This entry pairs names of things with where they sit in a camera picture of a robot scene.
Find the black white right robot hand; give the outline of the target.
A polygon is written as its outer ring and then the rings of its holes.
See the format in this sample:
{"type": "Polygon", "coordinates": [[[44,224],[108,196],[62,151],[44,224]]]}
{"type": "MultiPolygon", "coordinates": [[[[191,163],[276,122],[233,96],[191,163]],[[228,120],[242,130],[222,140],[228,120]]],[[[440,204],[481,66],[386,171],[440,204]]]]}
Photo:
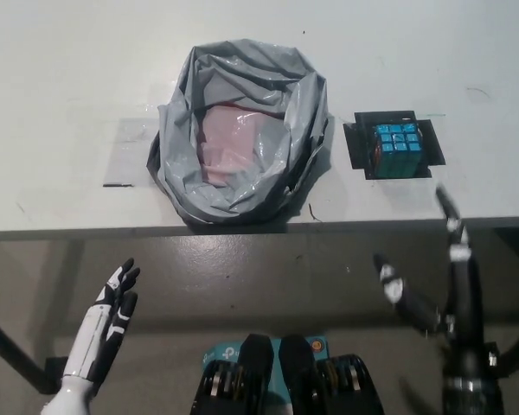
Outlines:
{"type": "Polygon", "coordinates": [[[469,234],[445,187],[437,186],[435,194],[446,220],[446,306],[440,310],[421,296],[397,274],[385,256],[375,254],[374,266],[386,299],[402,320],[425,335],[445,336],[450,346],[443,369],[445,377],[491,379],[493,373],[484,342],[482,285],[469,234]]]}

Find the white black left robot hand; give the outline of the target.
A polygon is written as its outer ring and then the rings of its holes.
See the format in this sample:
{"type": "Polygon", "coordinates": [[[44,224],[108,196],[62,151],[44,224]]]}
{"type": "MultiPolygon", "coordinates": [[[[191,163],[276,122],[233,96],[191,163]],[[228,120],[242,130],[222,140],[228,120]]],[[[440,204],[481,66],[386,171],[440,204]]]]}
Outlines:
{"type": "Polygon", "coordinates": [[[127,259],[107,279],[87,310],[75,337],[63,375],[100,386],[106,379],[124,340],[137,305],[132,290],[140,269],[127,259]]]}

